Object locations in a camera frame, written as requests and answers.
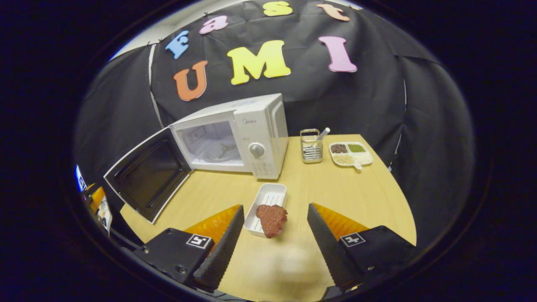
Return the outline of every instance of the microwave dial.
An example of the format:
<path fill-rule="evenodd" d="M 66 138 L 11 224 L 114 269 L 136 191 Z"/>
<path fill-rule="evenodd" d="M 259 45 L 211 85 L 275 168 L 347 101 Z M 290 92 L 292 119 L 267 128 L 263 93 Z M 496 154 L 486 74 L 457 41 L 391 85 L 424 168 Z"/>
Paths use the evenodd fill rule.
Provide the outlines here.
<path fill-rule="evenodd" d="M 250 153 L 257 159 L 265 154 L 265 148 L 263 145 L 256 142 L 251 143 L 250 146 L 248 146 L 248 150 L 250 150 Z"/>

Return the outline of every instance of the microwave control panel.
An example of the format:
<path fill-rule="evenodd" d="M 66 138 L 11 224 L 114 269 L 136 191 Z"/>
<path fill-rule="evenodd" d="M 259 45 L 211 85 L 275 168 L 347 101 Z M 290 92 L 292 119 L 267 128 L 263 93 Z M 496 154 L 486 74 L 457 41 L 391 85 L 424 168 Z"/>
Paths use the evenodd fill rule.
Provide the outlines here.
<path fill-rule="evenodd" d="M 245 164 L 251 167 L 256 178 L 277 179 L 276 161 L 272 151 L 270 121 L 263 110 L 248 113 L 236 113 L 235 121 L 241 134 Z"/>

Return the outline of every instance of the white tray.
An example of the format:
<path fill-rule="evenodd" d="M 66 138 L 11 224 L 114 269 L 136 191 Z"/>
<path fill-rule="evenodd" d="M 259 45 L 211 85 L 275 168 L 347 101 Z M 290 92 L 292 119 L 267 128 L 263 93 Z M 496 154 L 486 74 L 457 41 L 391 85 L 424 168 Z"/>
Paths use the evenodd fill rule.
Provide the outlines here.
<path fill-rule="evenodd" d="M 261 221 L 257 218 L 257 207 L 260 205 L 279 205 L 285 208 L 287 188 L 282 184 L 266 183 L 259 188 L 248 214 L 244 218 L 244 228 L 255 236 L 265 237 Z"/>
<path fill-rule="evenodd" d="M 332 152 L 332 146 L 337 145 L 337 144 L 345 145 L 345 148 L 347 149 L 347 153 L 333 153 Z M 351 152 L 351 150 L 349 149 L 349 146 L 348 146 L 349 144 L 351 144 L 351 145 L 360 145 L 360 146 L 362 146 L 362 148 L 364 148 L 365 152 Z M 362 166 L 365 166 L 367 164 L 373 163 L 373 156 L 371 155 L 371 153 L 369 152 L 367 147 L 361 142 L 357 142 L 357 141 L 333 142 L 328 147 L 328 150 L 330 150 L 330 155 L 332 155 L 332 160 L 334 161 L 334 163 L 339 165 L 339 166 L 342 166 L 342 167 L 354 166 L 356 169 L 361 170 Z M 336 161 L 336 159 L 334 158 L 335 155 L 349 155 L 350 157 L 352 157 L 354 163 L 350 163 L 350 164 L 340 163 L 340 162 Z"/>

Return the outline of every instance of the utensil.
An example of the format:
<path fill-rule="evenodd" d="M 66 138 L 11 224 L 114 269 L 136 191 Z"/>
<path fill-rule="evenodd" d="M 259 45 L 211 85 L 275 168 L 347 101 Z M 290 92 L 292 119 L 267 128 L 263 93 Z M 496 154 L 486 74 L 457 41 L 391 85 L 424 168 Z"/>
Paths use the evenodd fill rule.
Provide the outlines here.
<path fill-rule="evenodd" d="M 321 133 L 321 135 L 319 135 L 319 137 L 317 138 L 317 140 L 322 140 L 323 137 L 324 137 L 325 135 L 327 135 L 328 133 L 330 133 L 330 128 L 326 127 L 326 128 L 324 129 L 323 133 Z"/>

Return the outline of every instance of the microwave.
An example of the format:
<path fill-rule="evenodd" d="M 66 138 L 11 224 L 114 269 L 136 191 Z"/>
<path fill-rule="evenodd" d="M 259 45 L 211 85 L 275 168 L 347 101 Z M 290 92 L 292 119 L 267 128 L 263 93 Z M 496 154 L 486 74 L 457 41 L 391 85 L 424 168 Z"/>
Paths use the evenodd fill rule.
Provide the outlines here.
<path fill-rule="evenodd" d="M 150 223 L 190 172 L 248 172 L 278 179 L 288 133 L 281 94 L 210 106 L 142 141 L 104 175 L 112 191 Z"/>

